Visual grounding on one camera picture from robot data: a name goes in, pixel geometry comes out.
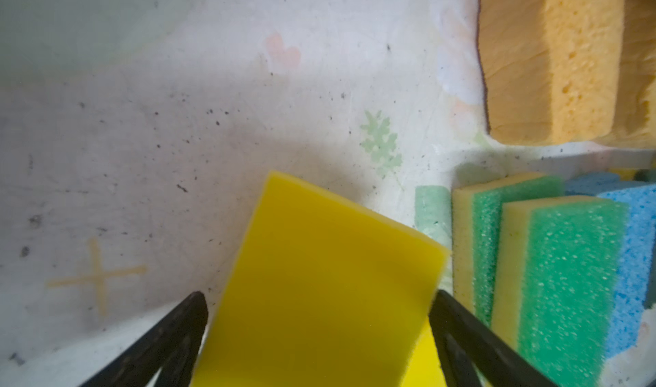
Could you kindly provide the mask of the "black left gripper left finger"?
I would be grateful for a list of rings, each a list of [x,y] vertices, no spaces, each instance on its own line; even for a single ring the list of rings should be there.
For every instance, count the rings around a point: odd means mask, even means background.
[[[194,291],[85,386],[188,386],[198,358],[208,305]]]

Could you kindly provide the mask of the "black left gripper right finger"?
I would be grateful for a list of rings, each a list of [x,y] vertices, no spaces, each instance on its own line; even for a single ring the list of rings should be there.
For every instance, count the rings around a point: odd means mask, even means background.
[[[429,313],[430,327],[448,386],[550,386],[555,383],[505,344],[444,290]]]

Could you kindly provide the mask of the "yellow sponge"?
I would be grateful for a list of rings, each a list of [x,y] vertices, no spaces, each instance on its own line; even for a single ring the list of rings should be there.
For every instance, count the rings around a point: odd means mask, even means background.
[[[268,175],[195,386],[398,386],[449,252],[412,228]]]
[[[425,321],[408,361],[401,387],[446,387],[429,320]]]

